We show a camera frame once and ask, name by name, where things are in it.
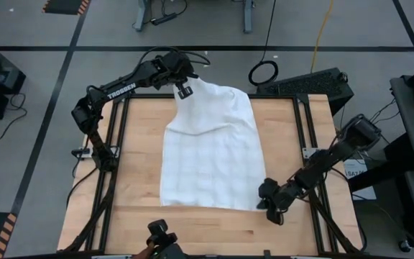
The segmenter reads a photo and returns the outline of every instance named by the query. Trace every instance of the table leg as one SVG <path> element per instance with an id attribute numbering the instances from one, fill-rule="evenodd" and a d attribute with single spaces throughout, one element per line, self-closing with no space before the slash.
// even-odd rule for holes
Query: table leg
<path id="1" fill-rule="evenodd" d="M 142 31 L 143 28 L 143 21 L 144 21 L 144 15 L 147 12 L 147 7 L 149 0 L 138 0 L 138 15 L 137 15 L 137 20 L 135 21 L 134 24 L 134 29 L 138 32 Z"/>
<path id="2" fill-rule="evenodd" d="M 252 32 L 252 0 L 245 0 L 244 4 L 244 33 Z"/>

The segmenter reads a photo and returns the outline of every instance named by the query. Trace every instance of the metal bracket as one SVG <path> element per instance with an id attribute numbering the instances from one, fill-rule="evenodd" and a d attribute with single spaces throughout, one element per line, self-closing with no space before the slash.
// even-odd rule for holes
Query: metal bracket
<path id="1" fill-rule="evenodd" d="M 309 159 L 316 151 L 322 150 L 321 148 L 305 147 L 302 149 L 305 159 Z"/>
<path id="2" fill-rule="evenodd" d="M 80 147 L 80 148 L 78 148 L 77 150 L 73 150 L 73 151 L 71 151 L 71 153 L 73 154 L 73 156 L 75 156 L 76 158 L 81 158 L 81 159 L 84 159 L 84 158 L 92 158 L 92 152 L 91 152 L 91 149 L 90 148 L 86 148 L 85 150 L 83 150 L 83 148 L 84 147 Z M 110 149 L 111 149 L 111 152 L 113 153 L 113 154 L 115 154 L 115 156 L 116 156 L 116 158 L 118 158 L 119 157 L 119 154 L 121 153 L 121 151 L 120 151 L 120 149 L 119 149 L 119 147 L 110 147 Z"/>

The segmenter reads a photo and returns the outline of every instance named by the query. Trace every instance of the gray floor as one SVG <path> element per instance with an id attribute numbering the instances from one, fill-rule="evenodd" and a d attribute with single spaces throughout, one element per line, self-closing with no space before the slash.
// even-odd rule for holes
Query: gray floor
<path id="1" fill-rule="evenodd" d="M 136 1 L 92 0 L 80 32 L 79 46 L 148 45 L 263 45 L 267 34 L 272 0 L 256 0 L 253 33 L 242 34 L 242 5 L 228 0 L 188 0 L 186 13 L 160 26 L 148 24 L 136 33 L 131 24 L 136 17 Z M 328 0 L 279 0 L 271 29 L 270 45 L 314 46 Z M 400 0 L 414 31 L 414 0 Z M 69 46 L 77 16 L 43 14 L 44 1 L 0 0 L 0 46 Z M 180 0 L 167 4 L 167 12 L 183 7 Z M 160 2 L 153 5 L 160 16 Z M 335 0 L 333 11 L 321 38 L 321 46 L 412 47 L 391 0 Z M 203 52 L 212 62 L 198 65 L 196 72 L 206 81 L 254 92 L 248 83 L 250 68 L 262 52 Z M 27 95 L 28 115 L 15 123 L 0 141 L 0 212 L 9 212 L 30 153 L 40 130 L 47 104 L 57 82 L 66 52 L 19 51 L 3 53 L 27 74 L 22 92 Z M 70 118 L 70 110 L 85 93 L 85 86 L 100 85 L 128 73 L 140 52 L 75 52 L 65 77 L 40 156 L 24 199 L 6 256 L 52 253 L 65 216 L 65 199 L 72 184 L 70 174 L 75 160 L 70 155 L 81 144 L 82 135 Z M 308 73 L 312 52 L 268 52 L 266 59 L 279 64 L 279 78 Z M 338 67 L 349 76 L 355 96 L 346 105 L 343 121 L 358 113 L 372 116 L 392 100 L 389 79 L 414 73 L 414 52 L 319 52 L 316 70 Z M 270 72 L 262 69 L 258 77 Z M 397 112 L 392 106 L 382 114 Z M 18 115 L 7 112 L 0 121 L 0 133 Z M 334 117 L 336 125 L 340 114 Z M 390 141 L 405 130 L 400 117 L 380 122 Z M 372 154 L 380 155 L 381 142 Z M 400 219 L 397 196 L 388 183 L 375 186 L 379 203 Z M 403 234 L 368 204 L 356 204 L 361 225 L 375 255 L 413 257 L 402 253 L 397 242 Z"/>

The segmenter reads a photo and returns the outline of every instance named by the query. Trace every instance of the desk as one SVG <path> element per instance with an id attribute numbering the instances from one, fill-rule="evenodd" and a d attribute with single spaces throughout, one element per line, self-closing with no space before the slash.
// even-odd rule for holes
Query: desk
<path id="1" fill-rule="evenodd" d="M 349 179 L 352 191 L 402 175 L 405 171 L 414 171 L 413 90 L 405 84 L 402 78 L 391 79 L 390 83 L 407 132 L 385 148 L 387 163 Z"/>
<path id="2" fill-rule="evenodd" d="M 293 103 L 288 99 L 251 101 L 267 176 L 282 183 L 302 166 Z M 326 96 L 310 96 L 310 107 L 318 144 L 328 147 L 335 136 L 335 129 Z M 110 110 L 110 104 L 103 109 L 104 118 L 99 128 L 102 136 L 106 134 Z M 301 109 L 300 112 L 306 125 L 304 111 Z M 273 255 L 316 255 L 310 207 L 298 200 L 285 213 L 283 226 L 267 221 L 264 212 L 160 206 L 162 141 L 165 126 L 175 113 L 173 99 L 131 99 L 105 252 L 138 253 L 145 247 L 149 236 L 147 224 L 165 219 L 169 231 L 177 234 L 183 251 L 191 255 L 263 255 L 263 250 L 270 250 Z M 81 162 L 75 182 L 93 167 L 91 160 Z M 341 163 L 336 167 L 343 170 Z M 97 174 L 92 175 L 71 196 L 59 249 L 69 245 L 88 221 L 97 178 Z M 331 173 L 326 185 L 333 219 L 360 248 L 362 241 L 349 187 L 344 179 Z M 101 226 L 101 222 L 96 226 L 93 248 L 98 247 Z M 322 229 L 326 237 L 325 225 Z M 324 238 L 324 244 L 328 244 L 328 238 Z"/>
<path id="3" fill-rule="evenodd" d="M 244 0 L 244 33 L 252 32 L 252 0 Z M 136 31 L 141 32 L 143 29 L 144 15 L 148 8 L 151 8 L 151 0 L 138 0 L 137 20 L 133 25 Z"/>

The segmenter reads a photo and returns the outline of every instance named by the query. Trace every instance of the black cable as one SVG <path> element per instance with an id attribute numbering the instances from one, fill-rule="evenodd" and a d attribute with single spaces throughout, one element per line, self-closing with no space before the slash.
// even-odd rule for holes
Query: black cable
<path id="1" fill-rule="evenodd" d="M 376 124 L 376 123 L 378 123 L 378 122 L 383 122 L 383 121 L 388 120 L 388 119 L 393 119 L 394 117 L 396 117 L 397 115 L 399 115 L 399 113 L 400 113 L 400 112 L 397 112 L 396 114 L 392 115 L 391 117 L 388 117 L 388 118 L 385 118 L 385 119 L 378 119 L 378 120 L 375 122 L 375 124 Z"/>
<path id="2" fill-rule="evenodd" d="M 81 153 L 79 154 L 79 156 L 78 156 L 78 160 L 76 161 L 76 164 L 75 164 L 75 166 L 73 166 L 73 169 L 72 169 L 72 171 L 71 171 L 71 176 L 73 177 L 73 178 L 76 178 L 76 168 L 78 167 L 78 165 L 79 165 L 79 162 L 81 161 L 81 159 L 83 158 L 83 154 L 84 154 L 84 150 L 86 150 L 86 148 L 87 148 L 87 145 L 89 144 L 89 136 L 87 136 L 87 139 L 86 139 L 86 144 L 84 145 L 84 148 L 81 150 Z"/>
<path id="3" fill-rule="evenodd" d="M 266 43 L 264 44 L 264 51 L 263 51 L 263 56 L 262 59 L 260 61 L 263 61 L 266 55 L 266 49 L 267 49 L 267 42 L 270 39 L 270 33 L 271 33 L 271 26 L 272 26 L 272 18 L 274 17 L 274 10 L 276 8 L 276 0 L 274 0 L 274 3 L 272 4 L 272 11 L 271 11 L 271 19 L 270 19 L 270 25 L 267 28 L 267 36 L 266 36 Z"/>
<path id="4" fill-rule="evenodd" d="M 365 252 L 368 246 L 367 235 L 365 234 L 364 228 L 360 224 L 359 220 L 357 220 L 357 226 L 359 226 L 360 234 L 362 235 L 362 239 L 364 240 L 364 245 L 362 245 L 362 248 L 360 248 L 360 252 Z"/>
<path id="5" fill-rule="evenodd" d="M 86 140 L 86 147 L 85 148 L 83 148 L 83 150 L 85 150 L 86 148 L 87 148 L 87 142 L 88 142 L 88 139 Z M 113 158 L 115 158 L 116 157 L 116 154 L 118 153 L 118 150 L 119 150 L 119 148 L 117 147 L 117 146 L 111 146 L 111 147 L 115 147 L 116 149 L 115 149 L 115 151 L 114 151 L 114 154 L 113 154 Z M 78 162 L 76 163 L 76 165 L 75 165 L 75 167 L 74 167 L 74 169 L 73 169 L 73 172 L 75 171 L 75 169 L 76 169 L 76 167 L 78 166 L 78 164 L 79 164 L 79 161 L 80 161 L 81 159 L 79 158 L 78 159 Z M 82 183 L 83 181 L 85 181 L 87 178 L 89 178 L 91 175 L 92 175 L 92 173 L 93 172 L 95 172 L 95 170 L 97 170 L 97 167 L 95 167 L 90 173 L 88 173 L 88 174 L 86 174 L 86 176 L 84 176 L 81 180 L 79 180 L 79 182 L 77 182 L 73 187 L 72 187 L 72 189 L 70 190 L 70 193 L 68 194 L 68 197 L 67 197 L 67 199 L 66 199 L 66 207 L 68 208 L 68 202 L 70 202 L 70 197 L 71 197 L 71 194 L 73 194 L 73 191 L 75 190 L 75 188 L 79 185 L 79 183 Z"/>
<path id="6" fill-rule="evenodd" d="M 15 105 L 14 104 L 14 97 L 15 96 L 23 96 L 23 99 L 22 99 L 22 102 L 21 102 L 21 104 L 20 105 Z M 28 111 L 25 109 L 25 108 L 23 108 L 23 104 L 25 103 L 25 99 L 27 98 L 27 96 L 25 96 L 25 94 L 23 94 L 23 93 L 18 93 L 18 94 L 15 94 L 15 95 L 13 95 L 11 98 L 10 98 L 10 101 L 9 101 L 9 103 L 13 106 L 13 107 L 15 107 L 14 109 L 11 109 L 11 108 L 7 108 L 9 111 L 18 111 L 18 110 L 22 110 L 24 113 L 22 114 L 22 115 L 20 115 L 20 116 L 18 116 L 17 118 L 15 118 L 15 119 L 13 119 L 8 125 L 7 125 L 7 127 L 6 127 L 6 129 L 3 131 L 3 134 L 0 136 L 0 140 L 4 137 L 4 135 L 6 134 L 6 132 L 7 132 L 7 130 L 9 130 L 9 128 L 11 127 L 11 125 L 14 123 L 14 122 L 16 122 L 17 120 L 19 120 L 19 119 L 21 119 L 21 118 L 23 118 L 23 117 L 25 117 L 27 114 L 28 114 Z"/>
<path id="7" fill-rule="evenodd" d="M 340 170 L 336 169 L 336 168 L 331 168 L 331 170 L 337 172 L 344 180 L 346 180 L 346 182 L 349 183 L 349 179 L 346 177 L 346 175 L 344 173 L 342 173 Z"/>
<path id="8" fill-rule="evenodd" d="M 195 52 L 192 52 L 192 51 L 187 51 L 187 50 L 180 50 L 180 53 L 194 55 L 196 57 L 199 57 L 199 58 L 205 60 L 205 62 L 197 61 L 197 60 L 190 60 L 191 63 L 201 64 L 201 65 L 210 65 L 211 64 L 210 60 L 208 58 L 204 57 L 201 54 L 198 54 L 198 53 L 195 53 Z"/>
<path id="9" fill-rule="evenodd" d="M 168 14 L 165 13 L 165 1 L 166 0 L 161 0 L 162 6 L 161 6 L 161 13 L 164 17 L 166 17 Z M 188 2 L 186 0 L 183 0 L 185 2 L 185 8 L 183 8 L 183 10 L 181 12 L 176 12 L 177 16 L 184 13 L 186 11 L 186 9 L 188 8 Z"/>
<path id="10" fill-rule="evenodd" d="M 367 157 L 367 159 L 368 160 L 371 160 L 371 161 L 375 161 L 375 162 L 380 162 L 380 163 L 382 163 L 382 162 L 384 162 L 383 160 L 378 160 L 378 159 L 374 159 L 374 158 L 372 158 L 368 153 L 367 153 L 367 151 L 364 151 L 363 152 L 364 153 L 364 155 Z"/>
<path id="11" fill-rule="evenodd" d="M 383 134 L 379 134 L 381 136 L 381 138 L 389 145 L 391 142 L 389 142 L 388 140 L 386 140 L 385 136 L 383 136 Z"/>
<path id="12" fill-rule="evenodd" d="M 374 123 L 374 121 L 381 115 L 381 113 L 389 106 L 393 105 L 395 103 L 395 98 L 392 99 L 392 101 L 389 104 L 386 104 L 384 107 L 382 107 L 378 112 L 373 114 L 372 118 L 370 119 L 371 123 Z"/>
<path id="13" fill-rule="evenodd" d="M 356 195 L 356 194 L 352 194 L 352 196 L 355 196 L 355 197 L 357 197 L 357 198 L 359 198 L 359 199 L 363 199 L 363 200 L 365 200 L 365 201 L 369 201 L 369 199 L 367 199 L 367 198 L 364 198 L 364 197 L 362 197 L 362 196 L 359 196 L 359 195 Z M 371 205 L 374 205 L 375 207 L 377 207 L 381 212 L 383 212 L 384 214 L 386 214 L 386 216 L 392 221 L 392 222 L 394 222 L 395 223 L 395 225 L 396 225 L 396 227 L 400 230 L 400 231 L 403 231 L 404 233 L 405 233 L 405 235 L 408 237 L 408 238 L 410 238 L 411 240 L 413 240 L 414 241 L 414 236 L 412 235 L 412 234 L 410 234 L 406 229 L 404 229 L 402 226 L 400 226 L 400 224 L 399 223 L 397 223 L 396 221 L 395 221 L 395 219 L 393 219 L 392 218 L 392 216 L 388 213 L 388 212 L 386 212 L 386 210 L 385 209 L 383 209 L 380 205 L 378 205 L 377 203 L 369 203 L 369 204 L 371 204 Z"/>
<path id="14" fill-rule="evenodd" d="M 86 176 L 84 176 L 81 180 L 79 180 L 79 182 L 77 182 L 72 189 L 70 190 L 70 193 L 68 194 L 68 197 L 66 198 L 66 207 L 68 208 L 68 203 L 70 202 L 70 197 L 71 194 L 73 194 L 73 191 L 76 189 L 76 187 L 78 187 L 78 185 L 80 183 L 82 183 L 83 181 L 85 181 L 87 178 L 89 178 L 90 176 L 92 176 L 92 173 L 95 172 L 97 170 L 97 167 L 95 167 L 90 173 L 86 174 Z"/>
<path id="15" fill-rule="evenodd" d="M 266 36 L 266 43 L 264 44 L 264 51 L 263 51 L 263 56 L 262 59 L 258 62 L 258 64 L 256 64 L 249 72 L 249 82 L 254 85 L 254 86 L 260 86 L 266 83 L 271 83 L 273 81 L 276 80 L 277 75 L 279 74 L 279 67 L 277 66 L 276 62 L 272 61 L 272 60 L 267 60 L 267 61 L 263 61 L 265 56 L 266 56 L 266 50 L 267 50 L 267 43 L 270 39 L 270 33 L 271 33 L 271 27 L 272 27 L 272 20 L 274 18 L 274 10 L 276 7 L 276 0 L 274 0 L 274 4 L 272 4 L 272 11 L 271 11 L 271 19 L 270 19 L 270 25 L 267 29 L 267 36 Z M 255 82 L 253 81 L 253 73 L 256 71 L 256 69 L 258 69 L 260 66 L 265 65 L 265 64 L 270 64 L 272 65 L 272 67 L 274 68 L 274 73 L 273 75 L 267 79 L 266 81 L 263 82 Z"/>
<path id="16" fill-rule="evenodd" d="M 344 107 L 346 107 L 346 105 L 343 105 L 343 111 L 341 112 L 341 120 L 339 121 L 339 131 L 341 131 L 341 129 L 343 128 Z"/>

